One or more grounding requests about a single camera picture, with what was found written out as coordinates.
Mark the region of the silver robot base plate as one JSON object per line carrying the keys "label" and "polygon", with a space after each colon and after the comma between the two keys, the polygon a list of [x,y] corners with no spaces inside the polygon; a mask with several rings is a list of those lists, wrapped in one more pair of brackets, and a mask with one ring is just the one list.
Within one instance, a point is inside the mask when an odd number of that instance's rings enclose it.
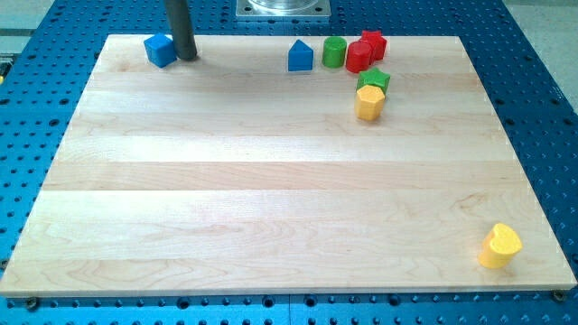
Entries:
{"label": "silver robot base plate", "polygon": [[261,17],[326,17],[331,15],[330,0],[237,0],[236,16]]}

